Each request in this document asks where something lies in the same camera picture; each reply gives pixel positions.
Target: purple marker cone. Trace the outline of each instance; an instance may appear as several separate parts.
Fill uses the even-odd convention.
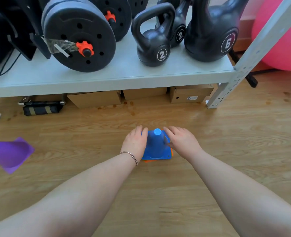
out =
[[[8,174],[13,174],[34,151],[21,137],[15,141],[0,141],[0,166]]]

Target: silver bracelet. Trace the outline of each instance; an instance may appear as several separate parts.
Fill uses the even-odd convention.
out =
[[[130,152],[123,151],[123,152],[121,152],[120,154],[122,154],[122,153],[128,153],[128,154],[130,154],[131,157],[132,157],[132,158],[134,159],[134,161],[136,162],[136,166],[139,164],[139,162],[136,160],[135,156],[134,156],[133,154],[131,154]]]

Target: kettlebell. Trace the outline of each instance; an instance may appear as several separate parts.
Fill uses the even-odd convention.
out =
[[[172,36],[171,36],[171,48],[178,46],[184,39],[186,34],[186,17],[187,12],[190,6],[191,0],[182,0],[175,7],[175,0],[159,0],[157,4],[169,2],[173,4],[175,8],[175,20],[172,27]],[[159,27],[165,18],[164,15],[159,15],[156,17],[156,26]]]
[[[160,14],[167,14],[162,25],[141,34],[141,24]],[[162,65],[168,59],[174,19],[175,9],[171,3],[161,3],[150,7],[140,12],[133,19],[131,33],[137,43],[138,57],[144,65],[156,67]]]
[[[208,8],[208,0],[194,0],[184,39],[187,53],[202,62],[226,55],[238,38],[241,15],[248,0],[228,0]]]

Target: blue marker cone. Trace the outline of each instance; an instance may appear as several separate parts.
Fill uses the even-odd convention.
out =
[[[167,145],[169,137],[160,129],[148,131],[148,139],[143,160],[171,159],[171,148]]]

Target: right hand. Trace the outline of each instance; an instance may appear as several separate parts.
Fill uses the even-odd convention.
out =
[[[203,151],[197,139],[189,130],[170,126],[168,128],[164,127],[164,131],[171,141],[168,145],[187,161]]]

